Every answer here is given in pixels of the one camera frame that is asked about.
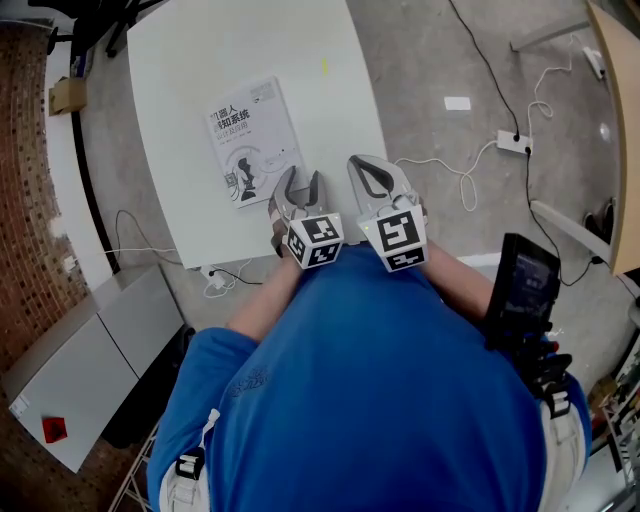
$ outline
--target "power outlet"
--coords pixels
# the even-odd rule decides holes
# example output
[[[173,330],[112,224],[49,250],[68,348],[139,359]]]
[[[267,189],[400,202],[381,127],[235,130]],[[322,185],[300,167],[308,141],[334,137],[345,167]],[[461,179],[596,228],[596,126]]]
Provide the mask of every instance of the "power outlet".
[[[527,148],[531,148],[533,150],[533,148],[531,147],[531,139],[529,139],[529,137],[520,135],[520,139],[515,141],[513,140],[515,135],[516,134],[513,132],[498,130],[498,148],[506,149],[507,151],[513,151],[514,153],[520,153],[523,155],[527,154]]]

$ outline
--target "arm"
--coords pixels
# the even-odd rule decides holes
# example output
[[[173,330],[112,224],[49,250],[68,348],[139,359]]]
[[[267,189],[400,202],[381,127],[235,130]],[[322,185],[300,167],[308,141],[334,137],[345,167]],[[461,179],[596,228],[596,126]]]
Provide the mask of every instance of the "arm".
[[[285,256],[276,271],[258,288],[249,300],[234,313],[227,328],[260,343],[276,324],[291,302],[302,269],[291,253]]]
[[[420,271],[436,288],[442,300],[474,325],[484,319],[493,284],[477,270],[461,263],[431,240],[427,241],[429,261]]]

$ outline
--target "book cover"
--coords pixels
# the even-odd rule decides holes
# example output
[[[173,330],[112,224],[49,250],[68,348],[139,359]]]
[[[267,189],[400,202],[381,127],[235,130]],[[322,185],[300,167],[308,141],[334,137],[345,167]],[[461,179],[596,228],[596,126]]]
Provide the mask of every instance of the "book cover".
[[[207,124],[229,197],[242,208],[271,197],[292,165],[292,190],[309,186],[298,141],[275,77],[243,87],[207,109]]]

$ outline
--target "black clip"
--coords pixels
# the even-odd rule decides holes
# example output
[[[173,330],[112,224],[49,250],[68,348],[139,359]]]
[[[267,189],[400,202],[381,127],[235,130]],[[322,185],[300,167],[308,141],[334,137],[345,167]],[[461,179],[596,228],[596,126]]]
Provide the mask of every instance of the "black clip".
[[[204,467],[204,448],[194,448],[180,455],[176,461],[176,475],[189,480],[198,480]]]

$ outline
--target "table leg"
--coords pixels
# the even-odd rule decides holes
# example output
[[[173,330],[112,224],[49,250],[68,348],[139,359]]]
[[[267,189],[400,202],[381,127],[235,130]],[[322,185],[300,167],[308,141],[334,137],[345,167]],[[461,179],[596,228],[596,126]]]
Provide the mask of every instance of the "table leg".
[[[572,14],[571,16],[554,21],[549,25],[545,25],[544,27],[540,27],[539,29],[529,32],[528,34],[512,39],[511,49],[514,52],[520,52],[531,46],[535,46],[538,43],[575,32],[582,28],[587,28],[588,26],[589,18],[587,17],[586,10],[583,10],[580,13]]]
[[[611,246],[576,221],[565,217],[560,212],[540,201],[531,201],[531,209],[535,214],[544,217],[555,227],[580,242],[596,256],[600,256],[607,263],[611,260]]]

